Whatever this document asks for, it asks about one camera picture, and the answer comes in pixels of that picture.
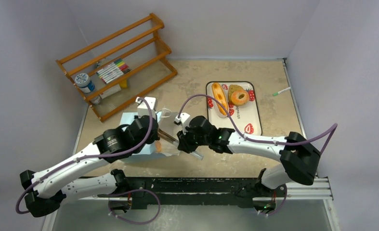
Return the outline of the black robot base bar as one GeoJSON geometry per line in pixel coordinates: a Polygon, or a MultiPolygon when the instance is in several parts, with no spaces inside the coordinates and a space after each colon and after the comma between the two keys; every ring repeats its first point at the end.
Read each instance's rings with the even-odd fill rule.
{"type": "Polygon", "coordinates": [[[259,178],[127,177],[110,197],[126,197],[131,209],[148,205],[219,205],[252,208],[264,215],[284,200],[286,185],[269,189],[259,178]]]}

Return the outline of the brown fake bread slice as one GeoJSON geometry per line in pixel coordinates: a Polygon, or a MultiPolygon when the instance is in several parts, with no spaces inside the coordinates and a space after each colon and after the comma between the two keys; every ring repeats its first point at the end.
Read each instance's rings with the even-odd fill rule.
{"type": "Polygon", "coordinates": [[[244,90],[244,89],[240,85],[230,85],[229,90],[228,90],[228,99],[230,103],[231,103],[230,96],[236,90],[244,90]]]}

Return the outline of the metal kitchen tongs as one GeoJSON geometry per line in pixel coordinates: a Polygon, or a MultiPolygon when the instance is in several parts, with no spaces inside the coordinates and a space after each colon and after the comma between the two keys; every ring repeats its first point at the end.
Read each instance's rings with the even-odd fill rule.
{"type": "MultiPolygon", "coordinates": [[[[157,132],[158,132],[158,136],[160,138],[164,139],[165,141],[169,142],[170,144],[172,144],[175,147],[179,146],[179,141],[177,139],[175,139],[173,136],[162,131],[160,128],[158,129],[157,132]]],[[[199,160],[203,160],[203,158],[204,158],[204,156],[202,154],[198,153],[197,151],[191,152],[190,155],[194,156],[195,158],[197,158],[199,160]]]]}

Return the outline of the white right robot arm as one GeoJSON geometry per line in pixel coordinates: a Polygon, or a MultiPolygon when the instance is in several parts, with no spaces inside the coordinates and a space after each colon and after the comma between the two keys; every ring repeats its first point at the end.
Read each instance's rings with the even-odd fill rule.
{"type": "Polygon", "coordinates": [[[258,194],[267,196],[277,187],[294,181],[312,185],[321,153],[301,134],[267,137],[239,133],[233,128],[217,128],[204,116],[190,117],[182,113],[174,123],[182,127],[177,133],[178,150],[192,153],[199,146],[207,146],[219,154],[251,154],[278,161],[263,169],[255,183],[258,194]]]}

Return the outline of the long orange fake bread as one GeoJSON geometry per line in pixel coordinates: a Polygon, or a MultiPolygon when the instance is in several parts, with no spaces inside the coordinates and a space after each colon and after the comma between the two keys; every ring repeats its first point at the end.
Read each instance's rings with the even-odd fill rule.
{"type": "Polygon", "coordinates": [[[227,117],[227,111],[229,110],[228,101],[221,84],[214,82],[211,85],[213,98],[218,101],[216,104],[216,110],[219,117],[227,117]]]}

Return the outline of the round orange fake bun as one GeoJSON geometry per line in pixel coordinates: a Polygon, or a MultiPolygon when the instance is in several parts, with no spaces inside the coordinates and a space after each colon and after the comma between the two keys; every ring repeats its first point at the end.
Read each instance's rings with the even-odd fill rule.
{"type": "Polygon", "coordinates": [[[233,105],[242,106],[249,102],[249,94],[245,90],[236,90],[231,94],[230,100],[233,105]]]}

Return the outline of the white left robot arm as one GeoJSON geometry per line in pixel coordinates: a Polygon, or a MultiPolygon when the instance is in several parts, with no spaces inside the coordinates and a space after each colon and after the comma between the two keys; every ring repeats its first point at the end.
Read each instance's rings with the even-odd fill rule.
{"type": "Polygon", "coordinates": [[[93,195],[122,197],[132,188],[122,170],[85,178],[92,170],[139,153],[145,145],[159,140],[154,116],[144,115],[106,130],[74,156],[48,169],[20,173],[24,192],[15,205],[17,214],[46,216],[65,202],[93,195]]]}

